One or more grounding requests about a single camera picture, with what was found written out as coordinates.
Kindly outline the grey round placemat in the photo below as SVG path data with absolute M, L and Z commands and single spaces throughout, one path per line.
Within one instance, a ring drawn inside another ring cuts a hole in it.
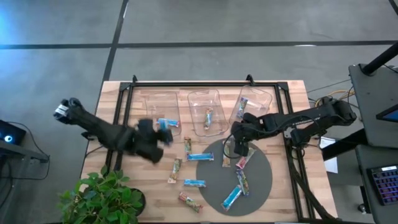
M 229 210 L 222 207 L 222 203 L 239 185 L 237 176 L 236 159 L 230 160 L 229 167 L 223 167 L 223 141 L 218 140 L 211 143 L 205 150 L 205 153 L 212 152 L 213 161 L 199 161 L 197 164 L 196 176 L 198 180 L 206 182 L 205 188 L 199 191 L 205 201 L 216 211 L 232 217 L 239 217 L 255 212 L 260 208 L 272 188 L 272 170 L 270 162 L 266 155 L 254 144 L 249 147 L 254 149 L 254 155 L 245 165 L 243 172 L 246 176 L 249 187 L 249 195 L 240 195 L 231 205 Z

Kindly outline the black aluminium frame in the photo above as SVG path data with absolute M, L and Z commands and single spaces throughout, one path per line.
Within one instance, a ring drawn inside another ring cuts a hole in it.
M 207 147 L 209 139 L 201 140 L 193 130 L 192 117 L 188 108 L 188 94 L 191 91 L 215 88 L 220 93 L 221 105 L 225 116 L 229 116 L 242 86 L 247 81 L 203 81 L 203 82 L 137 82 L 131 93 L 132 108 L 129 112 L 130 122 L 143 116 L 144 105 L 139 102 L 145 94 L 155 92 L 174 91 L 177 94 L 180 119 L 182 120 L 182 135 L 190 136 L 193 147 L 200 152 Z M 146 207 L 139 215 L 141 224 L 173 224 L 173 223 L 290 223 L 299 218 L 315 218 L 317 212 L 305 198 L 304 192 L 298 183 L 290 176 L 289 162 L 295 164 L 298 171 L 306 171 L 304 159 L 295 160 L 285 146 L 282 135 L 255 142 L 271 162 L 273 184 L 271 194 L 256 211 L 249 215 L 232 217 L 217 212 L 209 206 L 197 189 L 187 189 L 186 193 L 203 205 L 200 213 L 178 200 L 178 194 L 183 187 L 177 187 L 166 182 L 166 177 L 172 165 L 172 156 L 182 153 L 183 143 L 176 139 L 171 150 L 165 153 L 158 166 L 153 166 L 143 159 L 124 156 L 122 168 L 131 179 L 129 185 L 143 191 L 146 197 Z

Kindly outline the black device with blue light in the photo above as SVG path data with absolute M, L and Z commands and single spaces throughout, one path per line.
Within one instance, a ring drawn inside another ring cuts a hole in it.
M 0 140 L 9 144 L 20 146 L 26 131 L 10 123 L 0 120 Z

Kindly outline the backlit keyboard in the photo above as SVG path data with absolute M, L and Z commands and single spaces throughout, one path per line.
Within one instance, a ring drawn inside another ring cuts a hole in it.
M 383 206 L 398 203 L 398 165 L 367 169 L 371 185 Z

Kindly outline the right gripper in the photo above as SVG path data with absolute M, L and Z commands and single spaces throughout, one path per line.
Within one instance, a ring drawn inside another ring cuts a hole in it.
M 240 122 L 235 121 L 231 127 L 231 134 L 235 140 L 238 140 L 234 144 L 234 153 L 246 157 L 249 151 L 249 144 L 246 141 L 260 139 L 261 131 L 262 124 L 259 118 L 251 113 L 244 113 L 243 119 Z

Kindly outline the black pole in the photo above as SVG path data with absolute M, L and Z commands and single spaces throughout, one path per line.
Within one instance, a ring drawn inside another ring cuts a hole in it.
M 390 46 L 386 51 L 376 57 L 373 61 L 361 68 L 361 71 L 367 76 L 373 76 L 373 73 L 383 66 L 386 62 L 398 55 L 398 42 Z

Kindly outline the white paper sheet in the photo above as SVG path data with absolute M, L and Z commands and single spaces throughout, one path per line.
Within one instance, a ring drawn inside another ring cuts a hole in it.
M 335 139 L 331 139 L 331 138 L 326 138 L 326 137 L 321 137 L 320 138 L 320 149 L 324 149 L 325 147 L 334 144 L 336 142 Z M 338 161 L 337 161 L 337 157 L 333 157 L 329 160 L 324 161 L 325 164 L 325 168 L 327 172 L 331 172 L 334 174 L 338 173 Z

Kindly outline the tablet screen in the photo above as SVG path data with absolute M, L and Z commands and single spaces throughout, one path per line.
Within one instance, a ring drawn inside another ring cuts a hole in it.
M 376 119 L 398 123 L 398 104 L 378 113 Z

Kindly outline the green leafy plant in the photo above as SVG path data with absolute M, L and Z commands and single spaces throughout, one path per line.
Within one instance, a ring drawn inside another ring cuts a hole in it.
M 141 195 L 132 195 L 122 170 L 106 170 L 89 173 L 59 195 L 62 224 L 138 224 L 134 206 L 141 206 Z

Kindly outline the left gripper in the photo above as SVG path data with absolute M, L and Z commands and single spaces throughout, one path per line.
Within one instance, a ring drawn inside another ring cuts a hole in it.
M 141 156 L 153 164 L 158 163 L 164 155 L 164 151 L 157 145 L 157 141 L 169 146 L 174 139 L 170 129 L 153 129 L 152 119 L 140 119 L 137 124 L 138 131 L 134 133 L 132 153 Z

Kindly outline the black plant pot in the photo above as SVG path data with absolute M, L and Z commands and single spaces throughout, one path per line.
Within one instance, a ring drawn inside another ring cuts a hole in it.
M 146 207 L 146 197 L 141 190 L 136 189 L 136 188 L 131 188 L 131 193 L 132 193 L 132 195 L 138 195 L 138 194 L 141 195 L 138 198 L 138 202 L 141 204 L 141 206 L 139 206 L 139 207 L 134 206 L 134 208 L 136 209 L 136 216 L 138 217 L 144 211 L 144 209 Z

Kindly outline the dark grey cart top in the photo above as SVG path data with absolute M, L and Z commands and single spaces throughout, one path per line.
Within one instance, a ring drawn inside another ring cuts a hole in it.
M 398 123 L 376 119 L 378 113 L 398 104 L 398 73 L 382 67 L 370 77 L 359 65 L 351 65 L 349 74 L 368 143 L 398 148 Z

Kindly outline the dark grey desk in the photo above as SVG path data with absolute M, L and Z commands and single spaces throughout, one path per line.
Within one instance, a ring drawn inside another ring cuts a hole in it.
M 355 148 L 363 185 L 360 186 L 367 213 L 376 224 L 398 224 L 398 203 L 383 206 L 371 185 L 367 169 L 398 165 L 398 150 L 358 145 Z

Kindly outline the clear plastic bin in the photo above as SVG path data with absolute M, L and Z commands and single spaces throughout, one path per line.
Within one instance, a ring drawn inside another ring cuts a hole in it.
M 163 92 L 151 94 L 146 98 L 146 109 L 149 118 L 154 120 L 155 129 L 166 129 L 161 128 L 157 124 L 158 118 L 167 118 L 180 121 L 180 112 L 178 107 L 177 94 L 174 92 Z M 181 133 L 182 125 L 178 128 L 169 126 L 172 136 L 178 136 Z
M 231 112 L 231 116 L 229 117 L 229 123 L 231 127 L 235 121 L 240 122 L 243 119 L 236 116 L 239 100 L 242 97 L 248 99 L 248 103 L 245 107 L 244 113 L 251 113 L 256 117 L 267 114 L 270 104 L 272 102 L 272 95 L 270 93 L 252 86 L 243 86 L 239 92 L 237 99 L 233 103 L 233 110 Z
M 210 138 L 224 134 L 228 130 L 220 93 L 216 89 L 194 91 L 188 94 L 188 103 L 195 134 L 201 138 Z M 204 130 L 205 111 L 213 108 L 209 130 Z

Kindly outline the grey side shelf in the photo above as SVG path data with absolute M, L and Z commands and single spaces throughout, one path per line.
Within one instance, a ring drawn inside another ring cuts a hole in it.
M 38 152 L 34 152 L 29 149 L 25 149 L 22 146 L 9 144 L 4 141 L 0 141 L 0 149 L 4 149 L 8 152 L 13 152 L 14 154 L 20 154 L 25 157 L 27 156 L 29 159 L 37 159 L 41 163 L 49 161 L 49 158 L 44 154 L 40 154 Z

